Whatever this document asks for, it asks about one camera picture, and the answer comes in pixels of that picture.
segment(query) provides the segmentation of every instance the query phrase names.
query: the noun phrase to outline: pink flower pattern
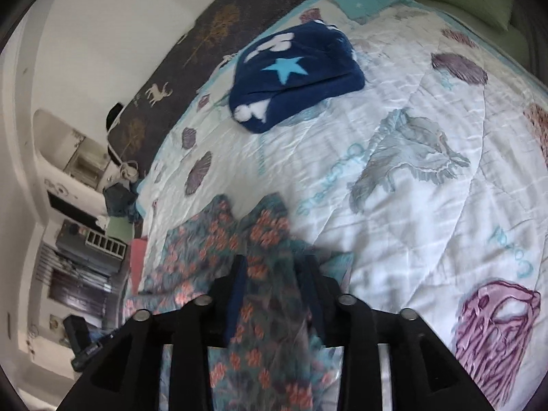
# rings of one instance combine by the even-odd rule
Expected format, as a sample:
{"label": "pink flower pattern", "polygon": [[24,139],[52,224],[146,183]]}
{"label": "pink flower pattern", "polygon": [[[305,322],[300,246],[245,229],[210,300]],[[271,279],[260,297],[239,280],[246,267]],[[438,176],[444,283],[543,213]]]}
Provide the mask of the pink flower pattern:
{"label": "pink flower pattern", "polygon": [[[209,348],[215,409],[228,409],[236,400],[235,394],[245,397],[238,400],[245,400],[242,404],[246,409],[251,408],[259,391],[263,391],[262,394],[277,397],[279,405],[273,411],[308,411],[332,383],[331,379],[336,378],[340,355],[317,349],[310,352],[306,345],[289,343],[297,338],[295,329],[306,329],[302,325],[306,311],[301,307],[290,310],[300,304],[298,290],[288,289],[287,282],[281,282],[294,276],[292,263],[276,266],[276,260],[286,258],[281,255],[287,254],[280,253],[277,246],[283,244],[289,248],[290,239],[287,211],[278,195],[267,196],[241,221],[232,217],[226,197],[216,197],[200,213],[167,233],[160,266],[144,279],[143,293],[124,302],[126,318],[138,309],[148,309],[154,314],[179,309],[207,292],[212,281],[226,273],[225,265],[236,252],[247,250],[247,283],[253,285],[254,294],[244,299],[228,350]],[[337,267],[348,270],[350,263]],[[288,271],[285,278],[280,278],[280,270]],[[293,373],[292,377],[287,377],[286,366],[275,356],[283,345],[289,344],[284,351],[290,350],[296,360],[302,357],[302,372],[297,376]],[[160,411],[166,411],[169,397],[170,358],[168,348],[161,373],[160,397],[165,399],[160,402]],[[249,376],[244,378],[253,380],[253,390],[246,390],[245,394],[236,391],[242,387],[237,375]],[[311,375],[321,380],[310,384]]]}

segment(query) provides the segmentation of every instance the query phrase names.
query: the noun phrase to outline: blue fleece blanket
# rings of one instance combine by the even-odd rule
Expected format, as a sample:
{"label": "blue fleece blanket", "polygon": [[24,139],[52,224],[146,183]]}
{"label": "blue fleece blanket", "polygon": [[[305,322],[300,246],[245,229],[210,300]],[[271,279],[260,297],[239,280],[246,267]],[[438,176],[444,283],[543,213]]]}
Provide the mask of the blue fleece blanket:
{"label": "blue fleece blanket", "polygon": [[357,91],[365,77],[349,40],[334,25],[313,20],[251,44],[236,65],[228,104],[252,133],[320,101]]}

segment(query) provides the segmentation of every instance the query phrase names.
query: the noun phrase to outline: seashell print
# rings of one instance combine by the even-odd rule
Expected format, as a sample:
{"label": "seashell print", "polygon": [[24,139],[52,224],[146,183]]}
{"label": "seashell print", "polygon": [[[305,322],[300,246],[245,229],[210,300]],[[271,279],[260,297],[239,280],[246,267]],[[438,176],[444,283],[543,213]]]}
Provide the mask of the seashell print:
{"label": "seashell print", "polygon": [[462,32],[459,32],[457,30],[442,29],[442,34],[449,39],[453,39],[471,48],[478,47],[478,45],[476,45],[472,40],[470,40],[470,37],[468,37],[466,34],[463,34]]}
{"label": "seashell print", "polygon": [[198,190],[198,187],[202,184],[209,167],[211,166],[212,154],[210,151],[206,152],[201,159],[198,159],[194,164],[190,173],[188,173],[188,179],[185,184],[185,195],[193,195]]}
{"label": "seashell print", "polygon": [[162,167],[161,170],[158,172],[158,176],[156,176],[156,179],[154,180],[155,184],[158,184],[162,180],[162,176],[164,175],[165,167]]}
{"label": "seashell print", "polygon": [[301,24],[308,23],[312,20],[321,20],[322,15],[320,14],[320,9],[318,8],[311,8],[304,11],[300,16],[299,19],[301,20]]}
{"label": "seashell print", "polygon": [[190,150],[196,143],[196,130],[194,128],[185,128],[181,137],[183,139],[183,148]]}
{"label": "seashell print", "polygon": [[469,85],[485,85],[487,83],[485,70],[460,54],[451,52],[432,54],[432,68],[435,70],[445,68],[453,77]]}
{"label": "seashell print", "polygon": [[202,98],[198,101],[198,109],[196,111],[200,111],[208,103],[209,103],[209,94],[206,94],[202,96]]}
{"label": "seashell print", "polygon": [[548,167],[548,112],[536,103],[531,103],[523,114],[533,126],[533,136],[539,141],[544,162]]}
{"label": "seashell print", "polygon": [[394,18],[396,20],[407,20],[409,18],[413,17],[420,17],[428,15],[428,11],[425,11],[423,9],[414,9],[414,8],[402,8],[398,11],[396,15],[394,15]]}

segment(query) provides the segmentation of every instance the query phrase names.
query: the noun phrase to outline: metal screw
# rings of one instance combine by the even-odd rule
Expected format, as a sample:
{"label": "metal screw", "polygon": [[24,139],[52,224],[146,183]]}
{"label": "metal screw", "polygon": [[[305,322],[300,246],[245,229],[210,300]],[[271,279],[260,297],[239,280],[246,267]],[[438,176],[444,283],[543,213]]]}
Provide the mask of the metal screw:
{"label": "metal screw", "polygon": [[133,320],[135,321],[147,321],[150,318],[150,312],[146,309],[139,309],[133,315]]}
{"label": "metal screw", "polygon": [[405,318],[406,320],[415,320],[419,317],[419,315],[409,307],[406,307],[405,309],[400,310],[399,314]]}
{"label": "metal screw", "polygon": [[356,297],[349,294],[344,294],[339,296],[339,303],[344,304],[345,306],[352,306],[356,304]]}
{"label": "metal screw", "polygon": [[194,300],[194,303],[196,304],[196,306],[207,306],[208,304],[211,304],[212,301],[213,298],[211,298],[209,295],[200,295]]}

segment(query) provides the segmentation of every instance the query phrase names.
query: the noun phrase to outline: dark rug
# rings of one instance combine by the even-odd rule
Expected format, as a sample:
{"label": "dark rug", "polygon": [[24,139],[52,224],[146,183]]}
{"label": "dark rug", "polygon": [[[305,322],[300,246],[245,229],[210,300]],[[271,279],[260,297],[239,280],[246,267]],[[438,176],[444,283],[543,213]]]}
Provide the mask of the dark rug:
{"label": "dark rug", "polygon": [[124,109],[109,133],[111,148],[122,160],[137,161],[141,175],[146,174],[166,135],[223,56],[244,48],[303,1],[215,0]]}

